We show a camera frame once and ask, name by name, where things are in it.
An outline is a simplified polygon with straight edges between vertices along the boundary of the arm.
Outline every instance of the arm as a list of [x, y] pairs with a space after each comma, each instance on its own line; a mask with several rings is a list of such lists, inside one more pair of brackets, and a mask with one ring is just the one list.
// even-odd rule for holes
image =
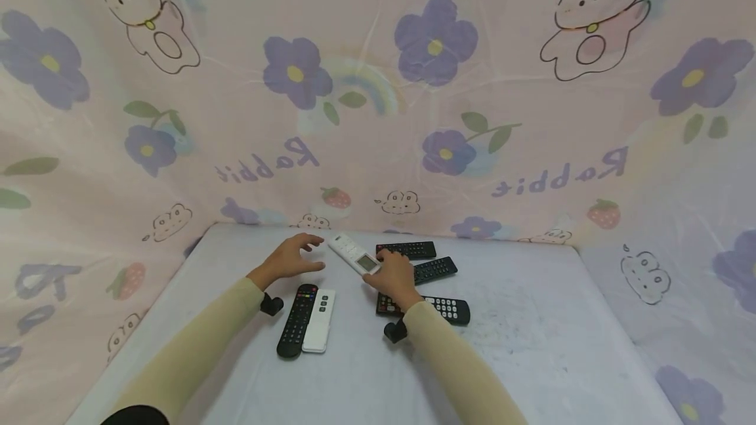
[[459, 419], [470, 425], [527, 425], [496, 374], [415, 290], [406, 256], [381, 251], [381, 269], [362, 279], [406, 312], [409, 341], [428, 361]]
[[428, 302], [404, 315], [409, 341], [421, 352], [464, 424], [526, 425], [496, 374]]
[[[304, 260], [299, 252], [312, 251], [310, 245], [318, 246], [323, 241], [306, 233], [287, 238], [262, 265], [235, 282], [162, 347], [126, 387], [111, 411], [113, 415], [103, 425], [174, 424], [229, 342], [260, 310], [263, 291], [281, 277], [325, 267], [323, 262]], [[139, 407], [124, 410], [131, 406]], [[150, 419], [160, 414], [163, 417], [148, 422], [140, 415], [143, 413], [152, 414]]]
[[229, 342], [260, 310], [263, 296], [248, 277], [235, 282], [150, 360], [112, 411], [149, 405], [174, 423]]

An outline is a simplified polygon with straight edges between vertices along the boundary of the finger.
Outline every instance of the finger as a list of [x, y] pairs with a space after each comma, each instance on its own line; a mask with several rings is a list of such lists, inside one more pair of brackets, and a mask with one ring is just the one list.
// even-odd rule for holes
[[365, 282], [365, 284], [369, 285], [370, 287], [375, 287], [373, 284], [373, 275], [372, 274], [363, 274], [362, 280]]
[[326, 263], [322, 261], [317, 262], [305, 262], [303, 266], [304, 272], [322, 271], [326, 267]]
[[307, 245], [318, 246], [324, 241], [323, 238], [315, 235], [310, 235], [309, 233], [299, 233], [298, 235], [294, 235], [294, 239], [297, 240], [297, 244], [300, 248], [304, 248]]

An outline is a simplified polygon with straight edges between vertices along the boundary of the black remote control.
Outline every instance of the black remote control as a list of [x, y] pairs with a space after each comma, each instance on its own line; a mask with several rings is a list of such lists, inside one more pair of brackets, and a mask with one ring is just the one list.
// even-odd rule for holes
[[276, 352], [280, 357], [294, 359], [302, 352], [302, 343], [305, 340], [307, 324], [310, 322], [310, 314], [312, 314], [317, 294], [318, 286], [316, 285], [303, 284], [297, 289], [297, 297], [294, 298], [291, 312], [283, 326], [282, 337], [276, 346]]
[[424, 262], [415, 266], [415, 285], [436, 281], [442, 277], [453, 275], [458, 271], [450, 257]]
[[402, 253], [410, 260], [429, 260], [436, 257], [436, 245], [432, 241], [418, 241], [415, 243], [387, 243], [376, 245], [376, 254], [386, 249]]
[[[471, 322], [471, 308], [467, 302], [460, 299], [444, 299], [442, 297], [423, 296], [428, 304], [436, 307], [444, 319], [452, 325], [464, 326]], [[376, 315], [386, 317], [403, 317], [404, 313], [399, 306], [394, 304], [391, 297], [378, 292], [376, 303]]]

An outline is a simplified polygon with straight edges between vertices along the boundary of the remote control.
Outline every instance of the remote control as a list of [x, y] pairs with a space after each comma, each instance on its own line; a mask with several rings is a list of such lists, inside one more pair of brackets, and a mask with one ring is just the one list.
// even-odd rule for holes
[[436, 245], [432, 241], [418, 241], [416, 243], [384, 243], [376, 245], [376, 254], [386, 249], [407, 256], [409, 260], [429, 260], [436, 257]]
[[380, 263], [345, 233], [339, 233], [328, 241], [328, 246], [352, 266], [358, 275], [373, 274], [380, 269]]
[[302, 342], [305, 338], [305, 330], [310, 321], [315, 297], [318, 295], [318, 286], [303, 284], [297, 289], [297, 296], [291, 306], [289, 317], [283, 326], [282, 337], [276, 346], [276, 352], [280, 357], [294, 359], [302, 352]]
[[458, 271], [450, 257], [424, 262], [415, 266], [415, 285], [436, 281], [442, 277], [453, 275]]
[[[471, 322], [471, 308], [467, 302], [460, 299], [444, 299], [442, 297], [423, 296], [423, 299], [436, 307], [444, 319], [452, 325], [467, 325]], [[378, 292], [376, 314], [387, 317], [402, 317], [404, 313], [399, 306], [394, 304], [391, 297]]]
[[302, 351], [313, 352], [314, 354], [325, 352], [334, 300], [335, 291], [318, 289], [318, 295], [315, 296], [315, 305], [312, 307], [312, 315], [310, 315], [310, 322], [307, 324], [307, 331], [304, 332]]

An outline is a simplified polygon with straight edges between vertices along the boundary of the table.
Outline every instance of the table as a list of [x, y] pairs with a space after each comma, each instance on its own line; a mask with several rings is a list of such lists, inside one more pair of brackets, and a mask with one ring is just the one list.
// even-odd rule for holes
[[[68, 424], [99, 424], [161, 346], [299, 231], [210, 228]], [[571, 247], [348, 235], [367, 250], [430, 239], [439, 257], [452, 257], [457, 275], [418, 291], [468, 302], [471, 324], [456, 330], [496, 371], [531, 425], [681, 423]], [[240, 332], [180, 423], [459, 424], [409, 341], [384, 339], [389, 319], [375, 315], [377, 293], [325, 245], [308, 256], [325, 261], [326, 269], [270, 287], [270, 295], [284, 299], [283, 311], [258, 314]], [[337, 291], [327, 351], [284, 361], [275, 347], [304, 282]]]

